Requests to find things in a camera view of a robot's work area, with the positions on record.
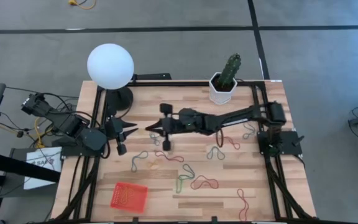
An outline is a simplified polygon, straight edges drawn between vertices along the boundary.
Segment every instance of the lamp base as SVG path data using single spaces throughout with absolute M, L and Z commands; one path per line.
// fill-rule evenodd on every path
M 128 109 L 134 101 L 134 94 L 128 87 L 122 87 L 117 90 L 107 90 L 106 101 L 108 105 L 113 105 L 116 110 Z

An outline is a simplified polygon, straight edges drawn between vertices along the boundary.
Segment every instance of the white pot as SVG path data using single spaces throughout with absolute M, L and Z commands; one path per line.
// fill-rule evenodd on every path
M 234 86 L 230 92 L 216 91 L 214 85 L 212 84 L 212 80 L 216 75 L 219 74 L 221 74 L 221 72 L 216 72 L 209 80 L 209 99 L 217 105 L 222 105 L 230 101 L 231 95 L 234 93 L 234 90 L 236 89 L 237 81 L 233 79 Z

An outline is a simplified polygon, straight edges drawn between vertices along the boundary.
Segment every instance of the white paper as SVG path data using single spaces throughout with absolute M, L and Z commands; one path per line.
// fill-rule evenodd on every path
M 62 147 L 37 149 L 35 152 L 27 153 L 26 161 L 28 163 L 43 168 L 61 172 L 62 171 L 62 162 L 60 160 L 61 151 L 62 151 Z M 50 184 L 54 184 L 54 182 L 47 181 L 47 180 L 40 180 L 31 177 L 24 177 L 24 190 L 34 189 L 37 187 L 42 187 Z

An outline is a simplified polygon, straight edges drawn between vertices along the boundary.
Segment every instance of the red plastic basket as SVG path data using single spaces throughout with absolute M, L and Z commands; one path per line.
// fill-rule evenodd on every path
M 128 212 L 143 213 L 146 204 L 147 187 L 117 182 L 110 207 Z

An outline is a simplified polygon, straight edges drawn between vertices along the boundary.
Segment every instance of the wooden table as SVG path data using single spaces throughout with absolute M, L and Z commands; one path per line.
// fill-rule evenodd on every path
M 293 128 L 292 118 L 282 82 L 265 81 L 269 101 L 277 101 L 284 107 L 287 123 L 284 129 Z M 159 112 L 160 103 L 170 103 L 173 111 L 182 108 L 194 108 L 204 113 L 223 114 L 253 105 L 252 92 L 247 86 L 238 86 L 232 100 L 225 105 L 215 105 L 209 100 L 209 88 L 200 86 L 160 86 L 160 87 L 131 87 L 134 103 L 124 121 L 137 123 L 139 130 L 131 134 L 125 141 L 127 154 L 118 156 L 116 142 L 110 141 L 111 156 L 100 162 L 98 181 L 94 196 L 91 220 L 101 221 L 132 221 L 139 217 L 140 221 L 210 221 L 217 216 L 221 221 L 239 221 L 239 212 L 244 208 L 244 202 L 237 196 L 237 189 L 244 190 L 249 203 L 247 220 L 274 220 L 272 200 L 270 197 L 264 158 L 259 154 L 256 136 L 242 138 L 249 130 L 243 125 L 224 128 L 224 135 L 231 137 L 241 145 L 239 150 L 233 148 L 227 141 L 221 149 L 225 153 L 224 160 L 206 158 L 207 152 L 216 145 L 215 136 L 201 134 L 176 134 L 172 136 L 173 150 L 168 155 L 183 156 L 184 163 L 163 160 L 162 163 L 149 168 L 148 162 L 154 162 L 154 150 L 162 150 L 150 139 L 149 132 L 144 128 L 154 124 L 162 117 Z M 78 111 L 92 113 L 96 95 L 96 84 L 92 81 L 83 82 L 78 102 Z M 101 116 L 103 103 L 99 109 Z M 138 171 L 131 172 L 132 157 L 141 151 L 148 151 L 146 159 L 136 160 Z M 59 215 L 67 205 L 73 170 L 77 158 L 69 158 L 64 162 L 62 176 L 53 206 L 52 217 Z M 298 203 L 310 215 L 315 215 L 305 170 L 293 156 L 282 156 L 283 169 L 289 191 Z M 76 175 L 76 184 L 80 179 L 81 164 Z M 188 164 L 195 171 L 196 177 L 204 175 L 219 181 L 218 189 L 204 185 L 198 190 L 190 188 L 192 180 L 185 180 L 183 190 L 176 194 L 175 180 L 180 174 L 186 174 L 182 169 Z M 110 201 L 116 182 L 130 182 L 146 185 L 149 194 L 146 209 L 143 214 L 125 212 L 110 208 Z M 278 201 L 282 217 L 285 216 L 282 195 L 278 192 Z M 80 217 L 84 217 L 87 193 L 83 197 Z

